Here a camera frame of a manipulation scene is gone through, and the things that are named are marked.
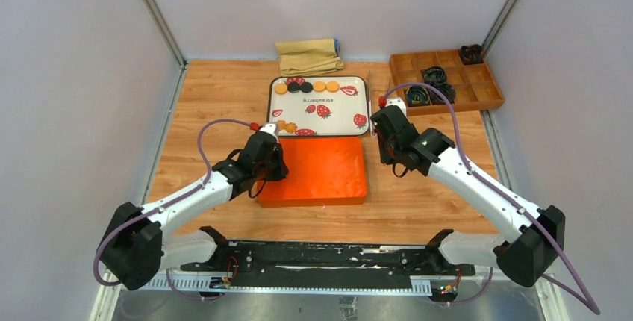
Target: round cookie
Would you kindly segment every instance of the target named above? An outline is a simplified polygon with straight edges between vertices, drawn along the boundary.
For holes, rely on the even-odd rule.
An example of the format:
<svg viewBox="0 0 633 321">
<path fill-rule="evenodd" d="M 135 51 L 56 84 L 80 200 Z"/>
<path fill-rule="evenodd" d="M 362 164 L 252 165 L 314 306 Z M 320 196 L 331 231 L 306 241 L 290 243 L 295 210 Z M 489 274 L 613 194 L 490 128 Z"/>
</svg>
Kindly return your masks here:
<svg viewBox="0 0 633 321">
<path fill-rule="evenodd" d="M 301 92 L 303 93 L 310 93 L 312 92 L 312 89 L 313 89 L 312 84 L 310 82 L 302 83 L 300 88 L 301 88 Z"/>
<path fill-rule="evenodd" d="M 329 81 L 328 84 L 326 84 L 325 88 L 328 89 L 328 91 L 330 92 L 336 92 L 338 91 L 338 82 L 336 81 Z"/>
<path fill-rule="evenodd" d="M 323 92 L 325 91 L 325 82 L 323 81 L 314 82 L 314 84 L 312 85 L 312 88 L 314 88 L 316 92 Z"/>
<path fill-rule="evenodd" d="M 290 82 L 288 84 L 288 92 L 290 93 L 297 93 L 300 88 L 301 85 L 299 84 L 299 82 Z"/>
<path fill-rule="evenodd" d="M 287 91 L 288 91 L 288 87 L 286 86 L 286 84 L 276 84 L 275 85 L 275 92 L 277 92 L 277 94 L 283 95 Z"/>
</svg>

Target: folded cloth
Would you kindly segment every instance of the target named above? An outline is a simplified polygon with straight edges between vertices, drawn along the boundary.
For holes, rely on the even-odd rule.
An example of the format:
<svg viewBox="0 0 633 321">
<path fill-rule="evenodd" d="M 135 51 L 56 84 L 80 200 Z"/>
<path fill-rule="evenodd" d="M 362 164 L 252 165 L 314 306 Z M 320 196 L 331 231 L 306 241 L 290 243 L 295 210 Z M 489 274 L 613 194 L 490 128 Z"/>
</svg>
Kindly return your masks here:
<svg viewBox="0 0 633 321">
<path fill-rule="evenodd" d="M 343 69 L 334 39 L 275 43 L 282 76 L 315 76 Z"/>
</svg>

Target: orange cutting board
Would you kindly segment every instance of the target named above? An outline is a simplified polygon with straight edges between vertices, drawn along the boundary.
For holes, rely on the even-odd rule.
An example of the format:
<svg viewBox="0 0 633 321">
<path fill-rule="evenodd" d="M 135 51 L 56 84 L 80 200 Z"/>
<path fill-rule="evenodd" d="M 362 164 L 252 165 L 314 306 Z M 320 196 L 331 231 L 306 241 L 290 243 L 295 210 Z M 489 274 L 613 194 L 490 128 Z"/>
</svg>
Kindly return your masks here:
<svg viewBox="0 0 633 321">
<path fill-rule="evenodd" d="M 292 138 L 279 143 L 288 176 L 266 183 L 258 196 L 261 206 L 363 204 L 367 180 L 359 137 Z"/>
</svg>

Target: tray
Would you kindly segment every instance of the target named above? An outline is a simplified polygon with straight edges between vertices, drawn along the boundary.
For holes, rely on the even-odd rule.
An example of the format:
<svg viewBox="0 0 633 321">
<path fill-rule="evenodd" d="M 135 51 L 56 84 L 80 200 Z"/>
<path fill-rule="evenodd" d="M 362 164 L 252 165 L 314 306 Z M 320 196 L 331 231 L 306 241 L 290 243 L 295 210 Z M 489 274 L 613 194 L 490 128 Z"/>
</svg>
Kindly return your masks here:
<svg viewBox="0 0 633 321">
<path fill-rule="evenodd" d="M 455 88 L 456 92 L 453 104 L 455 111 L 492 110 L 503 104 L 503 95 L 490 73 L 488 65 L 484 62 L 465 66 L 459 58 L 458 50 L 392 54 L 389 59 L 394 86 L 406 82 L 422 82 L 422 71 L 431 66 L 440 66 L 446 71 L 448 82 Z M 405 89 L 400 89 L 397 93 L 406 101 Z M 407 115 L 409 116 L 447 113 L 448 111 L 448 107 L 444 104 L 407 106 Z"/>
<path fill-rule="evenodd" d="M 289 86 L 287 82 L 296 79 L 313 87 L 333 81 L 338 88 L 335 92 L 275 91 L 278 84 Z M 369 130 L 368 103 L 365 81 L 358 76 L 277 77 L 270 84 L 267 120 L 280 122 L 279 137 L 361 136 Z"/>
</svg>

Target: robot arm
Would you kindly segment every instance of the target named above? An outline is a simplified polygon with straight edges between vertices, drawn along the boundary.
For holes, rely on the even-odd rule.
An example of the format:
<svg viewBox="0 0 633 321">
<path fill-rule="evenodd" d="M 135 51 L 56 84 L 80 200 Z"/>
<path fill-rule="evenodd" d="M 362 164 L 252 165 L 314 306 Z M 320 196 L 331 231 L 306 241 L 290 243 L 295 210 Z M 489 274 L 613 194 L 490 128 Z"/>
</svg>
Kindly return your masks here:
<svg viewBox="0 0 633 321">
<path fill-rule="evenodd" d="M 101 262 L 129 290 L 136 290 L 158 271 L 211 260 L 218 243 L 225 241 L 212 228 L 204 227 L 183 236 L 172 233 L 200 213 L 250 191 L 257 181 L 285 178 L 288 168 L 277 134 L 278 126 L 267 123 L 249 138 L 244 149 L 233 151 L 215 164 L 208 178 L 200 178 L 171 196 L 141 207 L 130 202 L 119 206 L 103 239 L 130 219 L 148 216 L 116 235 L 106 245 Z"/>
<path fill-rule="evenodd" d="M 545 237 L 523 215 L 529 211 L 556 239 L 564 242 L 564 214 L 554 206 L 546 210 L 521 198 L 478 168 L 470 159 L 470 170 L 446 135 L 434 128 L 418 133 L 405 116 L 401 99 L 391 99 L 387 106 L 371 117 L 378 133 L 381 162 L 402 164 L 405 171 L 417 170 L 424 176 L 454 190 L 475 207 L 499 230 L 500 235 L 468 235 L 445 230 L 429 243 L 449 264 L 475 264 L 498 267 L 511 280 L 531 287 L 556 259 L 556 251 Z M 488 186 L 474 177 L 477 172 L 501 191 L 514 196 L 521 205 L 517 210 Z"/>
</svg>

